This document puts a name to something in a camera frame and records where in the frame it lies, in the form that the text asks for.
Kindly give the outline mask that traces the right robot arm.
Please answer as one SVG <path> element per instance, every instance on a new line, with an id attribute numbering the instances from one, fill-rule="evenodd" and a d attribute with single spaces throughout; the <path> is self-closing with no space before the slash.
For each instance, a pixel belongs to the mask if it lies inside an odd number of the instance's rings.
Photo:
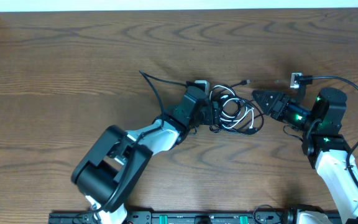
<path id="1" fill-rule="evenodd" d="M 358 168 L 339 132 L 346 94 L 323 88 L 311 110 L 280 91 L 254 90 L 252 97 L 267 116 L 302 131 L 303 153 L 329 189 L 342 222 L 358 223 Z"/>

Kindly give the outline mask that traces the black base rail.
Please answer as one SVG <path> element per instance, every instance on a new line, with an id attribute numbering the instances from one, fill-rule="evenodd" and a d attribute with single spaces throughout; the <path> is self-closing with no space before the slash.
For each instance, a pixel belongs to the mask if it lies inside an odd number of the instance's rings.
<path id="1" fill-rule="evenodd" d="M 276 210 L 261 205 L 253 211 L 241 212 L 155 212 L 153 210 L 129 210 L 104 218 L 102 214 L 85 212 L 52 212 L 48 224 L 122 223 L 122 224 L 248 224 L 248 223 L 295 223 L 295 210 Z"/>

